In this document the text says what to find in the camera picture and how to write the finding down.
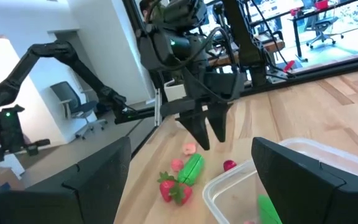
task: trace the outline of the plastic container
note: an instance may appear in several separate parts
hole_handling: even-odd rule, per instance
[[[317,9],[326,9],[328,8],[328,0],[316,2],[314,6],[316,6]]]
[[[309,139],[287,139],[282,146],[358,175],[358,157]],[[267,195],[254,162],[246,161],[211,180],[203,190],[203,198],[220,224],[260,224],[257,199]]]

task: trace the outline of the green toy cucumber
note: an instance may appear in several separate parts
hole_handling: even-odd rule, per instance
[[[204,158],[200,154],[193,154],[184,168],[179,171],[178,181],[187,186],[192,186],[204,167]]]

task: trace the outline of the strawberry leaves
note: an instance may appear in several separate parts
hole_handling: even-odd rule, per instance
[[[176,182],[175,177],[172,175],[169,175],[168,172],[160,172],[160,178],[157,180],[158,183],[162,183],[166,180],[173,180]]]
[[[181,201],[185,198],[185,187],[175,183],[175,185],[169,189],[169,194],[175,203],[181,205]]]

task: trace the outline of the office chair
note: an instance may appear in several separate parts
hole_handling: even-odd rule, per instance
[[[314,1],[309,1],[309,0],[302,0],[303,4],[305,6],[310,6],[310,2]],[[326,13],[324,13],[324,17],[322,19],[319,18],[319,14],[314,15],[314,16],[310,16],[309,18],[307,18],[307,22],[305,25],[305,31],[315,31],[316,32],[316,37],[307,41],[306,42],[306,46],[310,47],[310,49],[313,49],[313,43],[315,43],[318,40],[321,40],[322,42],[324,42],[325,40],[332,40],[332,43],[335,44],[336,41],[332,38],[332,36],[334,35],[338,35],[338,34],[325,34],[324,31],[331,25],[333,25],[337,20],[338,17],[337,16],[331,16],[331,17],[326,17]]]
[[[68,84],[68,82],[60,82],[51,86],[52,91],[60,100],[60,104],[63,105],[66,119],[85,119],[86,125],[75,133],[76,138],[82,138],[85,140],[85,134],[90,130],[94,130],[94,125],[100,125],[101,129],[104,130],[104,124],[108,122],[105,119],[98,119],[93,122],[88,121],[88,116],[93,113],[93,110],[98,104],[97,101],[89,101],[86,97],[86,103],[81,103],[80,97],[74,91],[74,89]]]

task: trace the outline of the wooden table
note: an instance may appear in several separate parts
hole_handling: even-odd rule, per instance
[[[285,43],[284,43],[283,40],[278,39],[276,41],[276,43],[277,43],[278,49],[276,48],[276,45],[274,44],[274,42],[269,42],[269,43],[264,44],[264,47],[266,48],[266,51],[268,53],[270,53],[270,54],[273,54],[273,53],[278,52],[279,50],[281,50],[281,49],[283,49],[285,47]],[[236,62],[239,61],[239,52],[234,52],[234,58],[236,59]],[[214,66],[227,65],[229,63],[230,63],[230,59],[229,59],[228,55],[224,55],[224,56],[219,57],[217,59],[209,60],[209,64],[214,65]]]
[[[358,72],[241,98],[228,112],[226,142],[208,132],[211,150],[198,148],[206,168],[192,198],[182,207],[165,203],[158,173],[170,171],[170,161],[183,157],[184,143],[194,142],[166,119],[131,162],[115,223],[216,223],[201,195],[204,186],[222,173],[226,159],[250,159],[255,136],[275,142],[309,138],[358,156]]]

